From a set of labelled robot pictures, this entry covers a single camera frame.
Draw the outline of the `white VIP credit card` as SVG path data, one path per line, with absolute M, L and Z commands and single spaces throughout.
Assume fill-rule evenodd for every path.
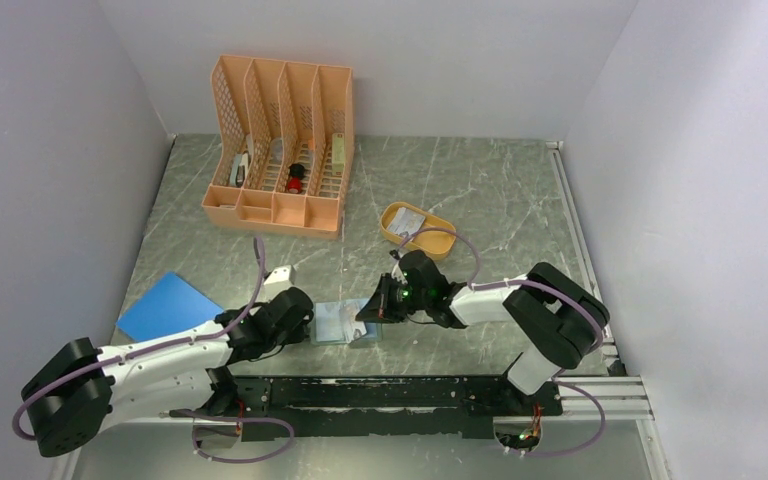
M 362 299 L 316 303 L 312 322 L 314 344 L 349 344 L 370 333 L 367 325 L 356 319 L 366 304 Z

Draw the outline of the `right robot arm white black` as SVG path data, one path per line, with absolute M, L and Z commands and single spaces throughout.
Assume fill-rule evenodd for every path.
M 448 280 L 422 251 L 403 255 L 393 272 L 382 274 L 355 318 L 396 324 L 417 312 L 442 328 L 496 322 L 519 327 L 527 342 L 499 389 L 502 406 L 513 414 L 525 413 L 546 382 L 599 349 L 610 321 L 600 300 L 547 262 L 512 279 L 470 284 Z

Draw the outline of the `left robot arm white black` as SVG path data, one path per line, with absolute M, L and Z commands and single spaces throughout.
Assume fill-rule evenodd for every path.
M 51 458 L 154 414 L 244 413 L 254 398 L 239 392 L 231 366 L 301 342 L 313 314 L 310 297 L 289 287 L 269 301 L 155 340 L 106 347 L 73 340 L 22 388 L 14 431 Z

